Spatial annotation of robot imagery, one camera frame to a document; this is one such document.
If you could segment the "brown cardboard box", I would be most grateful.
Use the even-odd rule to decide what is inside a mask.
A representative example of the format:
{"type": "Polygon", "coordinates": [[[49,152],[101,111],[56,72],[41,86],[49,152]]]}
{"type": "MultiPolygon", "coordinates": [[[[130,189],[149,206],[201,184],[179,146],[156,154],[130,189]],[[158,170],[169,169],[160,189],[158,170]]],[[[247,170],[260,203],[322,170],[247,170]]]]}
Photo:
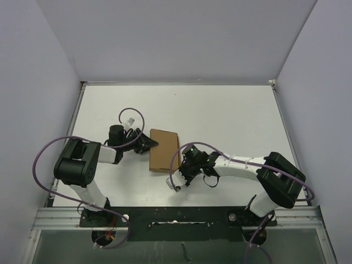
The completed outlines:
{"type": "Polygon", "coordinates": [[[180,154],[178,153],[170,168],[172,157],[180,147],[178,134],[171,131],[151,129],[150,138],[158,142],[158,146],[150,148],[149,171],[174,173],[181,164],[180,154]]]}

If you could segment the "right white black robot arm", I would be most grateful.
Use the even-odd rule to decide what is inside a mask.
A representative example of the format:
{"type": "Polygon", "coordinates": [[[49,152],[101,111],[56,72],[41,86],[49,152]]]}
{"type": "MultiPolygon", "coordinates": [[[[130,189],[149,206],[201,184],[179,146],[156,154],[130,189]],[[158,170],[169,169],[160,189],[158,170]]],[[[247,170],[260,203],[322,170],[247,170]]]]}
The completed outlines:
{"type": "Polygon", "coordinates": [[[293,208],[306,182],[305,175],[278,152],[265,157],[238,157],[215,148],[207,153],[187,144],[182,157],[179,168],[168,179],[169,187],[176,192],[200,174],[217,180],[237,177],[259,182],[263,191],[251,198],[244,212],[245,220],[252,225],[278,207],[293,208]]]}

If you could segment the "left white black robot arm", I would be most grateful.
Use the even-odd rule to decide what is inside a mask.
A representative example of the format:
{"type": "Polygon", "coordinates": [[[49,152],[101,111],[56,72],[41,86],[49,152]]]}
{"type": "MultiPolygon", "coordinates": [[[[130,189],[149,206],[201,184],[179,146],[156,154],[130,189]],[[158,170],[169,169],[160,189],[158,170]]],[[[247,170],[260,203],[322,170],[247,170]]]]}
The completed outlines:
{"type": "Polygon", "coordinates": [[[109,128],[107,146],[99,142],[69,139],[53,170],[54,177],[73,189],[81,201],[86,201],[84,211],[99,226],[112,219],[109,199],[98,188],[94,177],[99,163],[118,164],[123,153],[133,150],[145,154],[159,145],[139,128],[125,131],[122,125],[109,128]]]}

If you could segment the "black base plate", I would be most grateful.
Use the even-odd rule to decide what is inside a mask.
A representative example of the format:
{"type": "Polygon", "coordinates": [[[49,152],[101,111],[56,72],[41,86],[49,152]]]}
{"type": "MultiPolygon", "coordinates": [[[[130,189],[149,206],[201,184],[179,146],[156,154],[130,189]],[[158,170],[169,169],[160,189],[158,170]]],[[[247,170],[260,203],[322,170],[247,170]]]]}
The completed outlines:
{"type": "Polygon", "coordinates": [[[112,233],[127,228],[128,242],[186,242],[186,241],[266,241],[266,225],[276,221],[258,217],[244,206],[211,207],[112,207],[120,213],[90,213],[83,210],[79,226],[93,228],[92,238],[103,245],[110,239],[101,238],[98,228],[111,228],[112,233]]]}

